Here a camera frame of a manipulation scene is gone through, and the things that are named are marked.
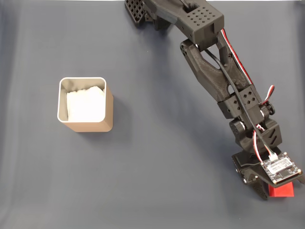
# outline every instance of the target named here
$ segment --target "black wire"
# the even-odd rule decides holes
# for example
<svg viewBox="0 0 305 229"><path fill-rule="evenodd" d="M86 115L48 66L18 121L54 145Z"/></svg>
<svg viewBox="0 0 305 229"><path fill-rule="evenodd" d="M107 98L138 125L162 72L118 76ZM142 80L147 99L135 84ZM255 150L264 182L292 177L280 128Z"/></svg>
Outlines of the black wire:
<svg viewBox="0 0 305 229"><path fill-rule="evenodd" d="M189 4L187 4L185 0L180 0L180 2L182 2L182 4L189 9Z"/></svg>
<svg viewBox="0 0 305 229"><path fill-rule="evenodd" d="M233 90L235 92L235 95L238 99L238 102L239 102L239 105L243 108L244 110L244 113L246 114L247 118L249 119L249 122L251 123L253 129L256 131L256 134L258 136L258 138L262 141L262 143L270 150L270 152L272 153L272 150L270 149L270 147L267 145L267 143L265 142L265 140L263 139L263 136L261 135L261 132L258 130L258 128L256 127L256 125L254 124L254 122L252 121L248 111L247 111L247 108L245 107L244 105L244 101L241 97L241 95L239 94L239 91L237 90L234 82L232 81L231 77L229 76L228 72L226 71L226 69L224 68L223 64L220 62L220 60L214 56L213 53L211 53L209 50L205 50L205 52L213 58L213 60L216 61L216 63L219 65L221 71L223 71L225 77L227 78L227 80L229 81L230 85L233 87Z"/></svg>
<svg viewBox="0 0 305 229"><path fill-rule="evenodd" d="M243 166L256 166L256 165L260 165L260 162L257 162L255 164L251 164L251 163L244 163Z"/></svg>

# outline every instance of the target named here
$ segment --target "ventilation holes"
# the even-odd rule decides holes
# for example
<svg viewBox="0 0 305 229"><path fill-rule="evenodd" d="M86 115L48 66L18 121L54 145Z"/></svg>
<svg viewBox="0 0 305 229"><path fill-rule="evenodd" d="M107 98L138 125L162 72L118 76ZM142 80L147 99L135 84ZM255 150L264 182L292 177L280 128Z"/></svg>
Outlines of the ventilation holes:
<svg viewBox="0 0 305 229"><path fill-rule="evenodd" d="M273 129L272 133L270 134L269 138L272 138L272 136L274 135L275 133L275 129Z"/></svg>
<svg viewBox="0 0 305 229"><path fill-rule="evenodd" d="M202 23L207 22L206 20L211 21L213 11L210 12L210 10L207 9L206 7L203 7L203 9L204 10L202 10L202 9L193 10L192 12L189 12L187 15L187 17L191 21L193 21L197 26L202 26L203 25Z"/></svg>
<svg viewBox="0 0 305 229"><path fill-rule="evenodd" d="M275 140L277 139L277 136L274 137L273 141L270 143L270 145L273 145L273 143L275 142Z"/></svg>
<svg viewBox="0 0 305 229"><path fill-rule="evenodd" d="M139 23L141 19L144 17L142 1L141 0L127 0L126 6L128 6L129 12L131 13L134 21Z"/></svg>
<svg viewBox="0 0 305 229"><path fill-rule="evenodd" d="M184 50L183 46L180 47L181 52L183 54L183 56L185 57L187 55L186 51Z"/></svg>

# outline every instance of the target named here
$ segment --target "white cotton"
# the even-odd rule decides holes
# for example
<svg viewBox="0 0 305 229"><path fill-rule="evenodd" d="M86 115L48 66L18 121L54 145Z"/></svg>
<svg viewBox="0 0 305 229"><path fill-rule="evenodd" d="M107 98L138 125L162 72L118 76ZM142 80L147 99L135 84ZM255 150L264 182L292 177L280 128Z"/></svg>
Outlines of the white cotton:
<svg viewBox="0 0 305 229"><path fill-rule="evenodd" d="M67 93L69 122L100 122L105 117L105 94L97 86Z"/></svg>

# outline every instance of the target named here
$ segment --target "wire connector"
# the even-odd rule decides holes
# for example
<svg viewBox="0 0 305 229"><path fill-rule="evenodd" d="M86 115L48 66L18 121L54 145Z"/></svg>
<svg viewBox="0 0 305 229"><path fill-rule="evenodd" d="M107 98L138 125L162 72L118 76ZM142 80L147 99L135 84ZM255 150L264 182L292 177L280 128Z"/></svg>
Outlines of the wire connector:
<svg viewBox="0 0 305 229"><path fill-rule="evenodd" d="M276 161L276 160L278 160L278 156L276 155L276 153L273 153L273 154L269 155L269 159L270 159L270 161Z"/></svg>

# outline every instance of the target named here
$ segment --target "table surface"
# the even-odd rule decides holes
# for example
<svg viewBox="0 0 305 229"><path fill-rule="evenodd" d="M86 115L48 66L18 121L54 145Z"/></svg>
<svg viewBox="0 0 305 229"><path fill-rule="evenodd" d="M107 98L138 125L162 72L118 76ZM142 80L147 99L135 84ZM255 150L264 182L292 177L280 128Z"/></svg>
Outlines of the table surface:
<svg viewBox="0 0 305 229"><path fill-rule="evenodd" d="M280 148L305 169L305 6L212 4L261 96L276 86ZM305 186L263 201L236 174L229 120L196 81L178 29L136 29L121 1L32 2L18 15L14 46L2 43L13 54L0 76L0 228L304 228ZM57 120L63 77L106 79L110 132Z"/></svg>

